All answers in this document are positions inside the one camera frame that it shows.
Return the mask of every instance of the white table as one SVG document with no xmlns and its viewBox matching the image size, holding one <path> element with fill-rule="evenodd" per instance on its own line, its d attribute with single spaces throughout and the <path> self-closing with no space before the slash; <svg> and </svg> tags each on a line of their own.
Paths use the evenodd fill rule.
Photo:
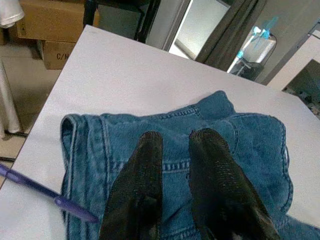
<svg viewBox="0 0 320 240">
<path fill-rule="evenodd" d="M 295 96 L 87 26 L 49 95 L 13 168 L 59 192 L 64 176 L 64 115 L 150 115 L 223 90 L 238 112 L 270 114 L 287 129 L 290 215 L 320 227 L 320 121 Z M 64 238 L 60 210 L 8 180 L 0 190 L 1 240 Z"/>
</svg>

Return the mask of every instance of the floor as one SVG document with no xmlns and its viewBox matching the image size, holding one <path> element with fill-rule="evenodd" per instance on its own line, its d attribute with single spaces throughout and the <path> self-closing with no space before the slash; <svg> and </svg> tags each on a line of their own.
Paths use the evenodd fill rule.
<svg viewBox="0 0 320 240">
<path fill-rule="evenodd" d="M 29 133 L 61 70 L 47 70 L 34 42 L 0 45 L 0 58 L 11 88 L 24 133 Z M 0 157 L 15 159 L 26 138 L 8 135 L 0 138 Z M 1 161 L 8 167 L 12 162 Z"/>
</svg>

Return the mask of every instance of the blue denim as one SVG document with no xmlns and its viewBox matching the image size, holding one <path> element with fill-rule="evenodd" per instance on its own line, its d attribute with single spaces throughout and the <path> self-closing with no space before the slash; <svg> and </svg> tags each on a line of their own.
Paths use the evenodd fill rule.
<svg viewBox="0 0 320 240">
<path fill-rule="evenodd" d="M 320 230 L 286 215 L 293 197 L 285 126 L 258 113 L 236 113 L 223 91 L 172 112 L 65 116 L 61 142 L 65 164 L 62 194 L 98 216 L 85 223 L 64 213 L 66 239 L 97 240 L 106 201 L 120 170 L 146 131 L 163 137 L 162 240 L 200 240 L 191 213 L 189 134 L 212 128 L 224 137 L 234 160 L 252 182 L 285 240 L 320 239 Z"/>
</svg>

